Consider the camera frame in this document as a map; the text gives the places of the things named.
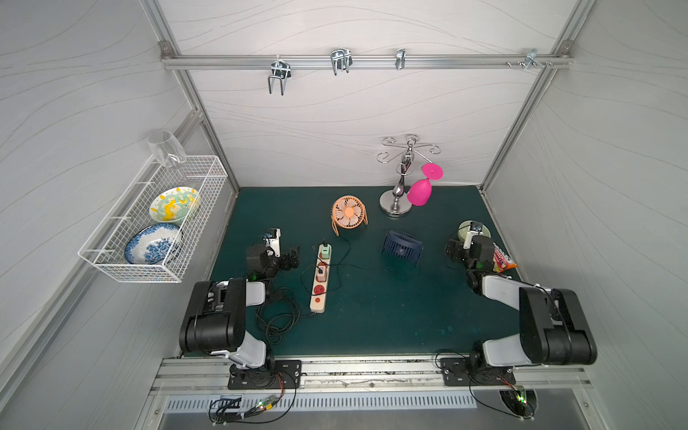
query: wall hook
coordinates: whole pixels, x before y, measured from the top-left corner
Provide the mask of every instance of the wall hook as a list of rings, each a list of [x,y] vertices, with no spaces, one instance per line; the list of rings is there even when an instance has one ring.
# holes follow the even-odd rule
[[[346,70],[349,73],[349,66],[354,63],[351,58],[351,51],[345,48],[339,48],[330,52],[330,60],[332,61],[332,71],[337,76],[337,69]]]
[[[279,80],[279,89],[284,95],[284,89],[287,87],[287,78],[292,77],[292,68],[283,61],[276,61],[270,66],[272,74],[268,76],[268,91],[272,94],[272,86],[275,80]]]
[[[537,57],[537,50],[528,51],[528,53],[526,55],[526,59],[523,62],[519,63],[521,65],[521,67],[523,67],[523,70],[527,70],[532,66],[535,66],[535,67],[540,66],[543,69],[545,67],[547,67],[546,65],[544,65],[544,64],[540,63],[538,60],[536,60],[535,57]]]
[[[405,63],[406,63],[406,50],[403,48],[400,50],[396,50],[396,69],[397,70],[403,69]]]

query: orange desk fan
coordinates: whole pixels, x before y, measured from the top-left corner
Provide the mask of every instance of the orange desk fan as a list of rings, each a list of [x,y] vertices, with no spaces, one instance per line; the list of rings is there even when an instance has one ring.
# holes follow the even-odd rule
[[[355,228],[362,222],[368,224],[363,202],[353,195],[345,195],[332,205],[332,230],[339,236],[337,227]]]

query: power strip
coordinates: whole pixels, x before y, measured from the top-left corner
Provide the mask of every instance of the power strip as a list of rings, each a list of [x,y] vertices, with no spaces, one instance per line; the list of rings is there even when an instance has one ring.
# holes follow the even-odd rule
[[[327,283],[330,282],[331,260],[332,245],[320,245],[318,247],[318,259],[315,262],[313,289],[310,292],[311,312],[316,312],[318,314],[322,314],[323,312],[325,312],[325,298],[327,297]]]

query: snack bag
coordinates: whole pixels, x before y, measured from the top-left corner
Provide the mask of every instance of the snack bag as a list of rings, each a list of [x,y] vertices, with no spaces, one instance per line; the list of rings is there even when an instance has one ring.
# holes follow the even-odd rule
[[[495,272],[502,273],[507,269],[518,267],[518,265],[504,252],[497,244],[495,244]]]

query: white wire basket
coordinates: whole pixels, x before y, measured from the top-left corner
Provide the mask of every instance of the white wire basket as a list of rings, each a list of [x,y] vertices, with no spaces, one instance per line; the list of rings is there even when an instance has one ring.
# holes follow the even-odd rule
[[[159,164],[145,167],[139,177],[150,179],[131,183],[81,247],[79,256],[119,282],[181,282],[217,196],[227,181],[227,172],[214,155],[190,155],[183,169],[186,181],[175,169]],[[153,199],[177,186],[197,189],[199,202],[184,219],[173,241],[176,243],[180,239],[181,248],[171,246],[165,258],[157,264],[130,264],[125,259],[125,248],[131,238],[158,223],[149,215]]]

